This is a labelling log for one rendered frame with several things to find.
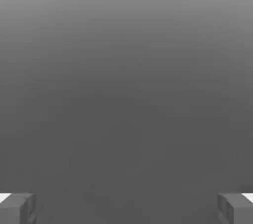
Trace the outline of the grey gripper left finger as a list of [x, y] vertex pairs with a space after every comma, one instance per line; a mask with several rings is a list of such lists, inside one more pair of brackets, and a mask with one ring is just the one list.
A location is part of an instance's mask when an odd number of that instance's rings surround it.
[[0, 224], [37, 224], [34, 193], [1, 193]]

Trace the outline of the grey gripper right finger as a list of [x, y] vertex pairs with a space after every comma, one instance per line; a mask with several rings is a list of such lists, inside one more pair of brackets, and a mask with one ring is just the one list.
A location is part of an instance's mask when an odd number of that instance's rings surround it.
[[253, 224], [253, 193], [219, 193], [220, 224]]

